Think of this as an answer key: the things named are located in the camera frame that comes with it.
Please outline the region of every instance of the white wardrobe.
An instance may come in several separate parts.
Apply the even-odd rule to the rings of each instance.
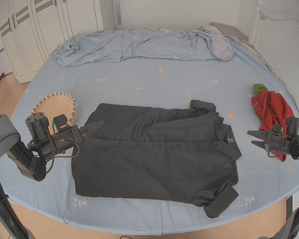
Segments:
[[[112,3],[102,11],[112,14],[104,20],[111,28]],[[0,29],[15,76],[23,83],[61,42],[104,27],[99,0],[0,0]]]

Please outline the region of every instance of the bedpost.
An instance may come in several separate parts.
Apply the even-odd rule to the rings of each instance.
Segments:
[[[260,18],[261,12],[262,12],[262,0],[258,0],[257,9],[255,11],[255,16],[252,21],[251,31],[248,40],[253,47],[255,47],[255,44],[257,42],[257,36],[261,26],[261,21],[262,21]]]

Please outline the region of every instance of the cabinet handle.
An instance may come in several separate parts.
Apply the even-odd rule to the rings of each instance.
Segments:
[[[14,19],[14,14],[12,15],[12,18],[13,18],[13,26],[15,27],[15,29],[16,29],[16,25],[15,25],[15,19]]]
[[[10,31],[12,31],[11,27],[10,27],[10,18],[8,19],[8,25],[9,25],[9,29]]]

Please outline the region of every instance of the clothing tag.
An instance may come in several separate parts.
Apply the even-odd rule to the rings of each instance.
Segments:
[[[233,142],[233,139],[232,138],[226,138],[227,142],[230,144]]]

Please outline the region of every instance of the wooden floor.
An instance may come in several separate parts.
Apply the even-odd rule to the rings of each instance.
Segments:
[[[14,75],[0,81],[0,114],[12,116],[29,83],[19,84]],[[119,239],[121,235],[83,230],[51,219],[23,206],[12,205],[20,221],[31,230],[36,239]],[[286,200],[275,203],[263,211],[229,224],[196,232],[158,236],[131,236],[141,239],[257,239],[272,237],[286,221]],[[0,239],[9,234],[0,224]]]

